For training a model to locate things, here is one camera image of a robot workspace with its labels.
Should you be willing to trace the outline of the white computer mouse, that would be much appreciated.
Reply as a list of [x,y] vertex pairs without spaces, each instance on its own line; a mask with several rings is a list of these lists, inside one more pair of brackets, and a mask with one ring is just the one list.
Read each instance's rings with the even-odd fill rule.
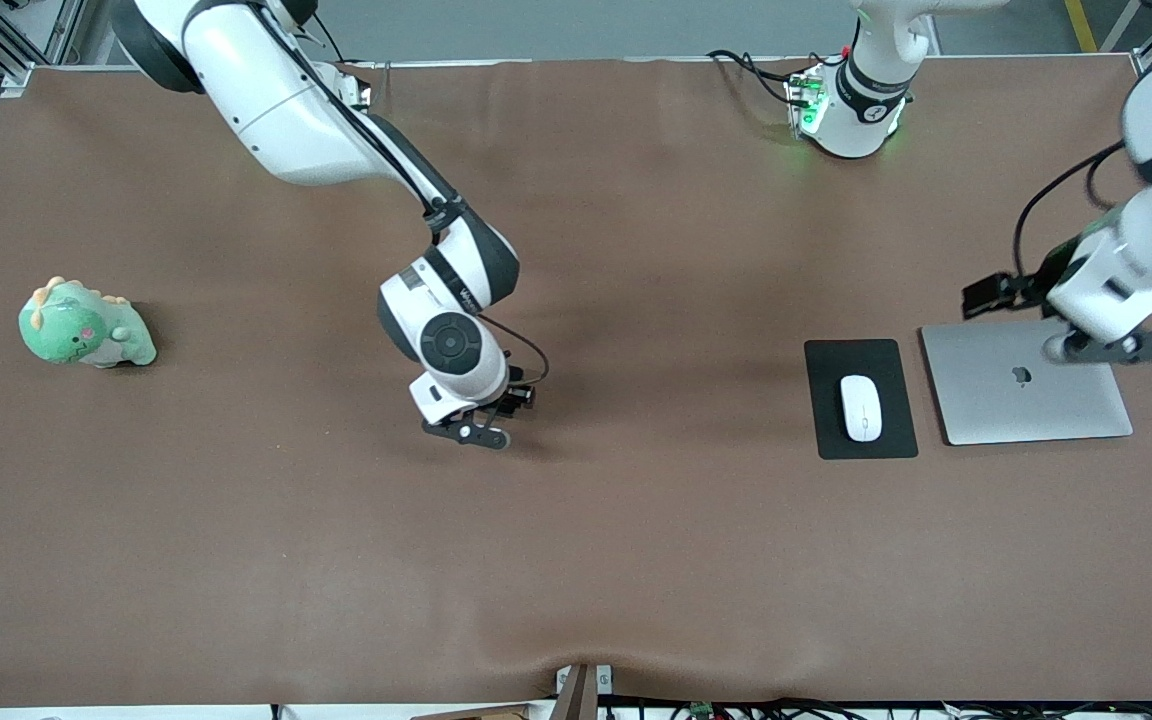
[[838,382],[846,437],[858,444],[878,441],[882,435],[882,402],[877,384],[867,376],[846,376]]

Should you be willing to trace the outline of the black mouse pad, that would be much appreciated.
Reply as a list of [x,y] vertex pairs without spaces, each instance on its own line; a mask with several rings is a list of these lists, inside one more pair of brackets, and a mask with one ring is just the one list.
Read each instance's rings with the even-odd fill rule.
[[[918,455],[914,415],[895,340],[809,340],[804,344],[812,396],[814,442],[824,460],[904,458]],[[846,437],[838,382],[846,376],[867,376],[882,402],[882,435],[858,444]]]

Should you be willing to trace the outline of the silver closed laptop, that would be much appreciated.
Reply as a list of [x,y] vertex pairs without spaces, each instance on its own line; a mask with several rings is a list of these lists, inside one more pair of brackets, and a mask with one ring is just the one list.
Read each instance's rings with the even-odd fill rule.
[[948,445],[1006,445],[1134,433],[1107,364],[1056,363],[1064,323],[924,325],[919,329]]

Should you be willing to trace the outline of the brown table cover mat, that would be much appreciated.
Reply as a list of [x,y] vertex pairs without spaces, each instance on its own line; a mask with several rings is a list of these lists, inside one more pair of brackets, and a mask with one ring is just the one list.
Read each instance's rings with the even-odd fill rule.
[[[520,255],[550,354],[505,452],[420,432],[376,319],[388,183],[270,177],[205,97],[45,70],[0,103],[0,706],[1152,700],[1152,365],[1134,434],[943,444],[918,331],[1117,137],[1124,56],[943,58],[824,158],[713,63],[371,71]],[[46,363],[60,275],[157,359]],[[918,455],[818,455],[804,344],[895,340]]]

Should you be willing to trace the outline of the green dinosaur plush toy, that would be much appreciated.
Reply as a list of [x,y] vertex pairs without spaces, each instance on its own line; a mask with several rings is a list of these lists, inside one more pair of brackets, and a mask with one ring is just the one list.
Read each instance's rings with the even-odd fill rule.
[[60,275],[38,287],[18,311],[20,338],[36,357],[58,365],[147,366],[157,348],[131,301]]

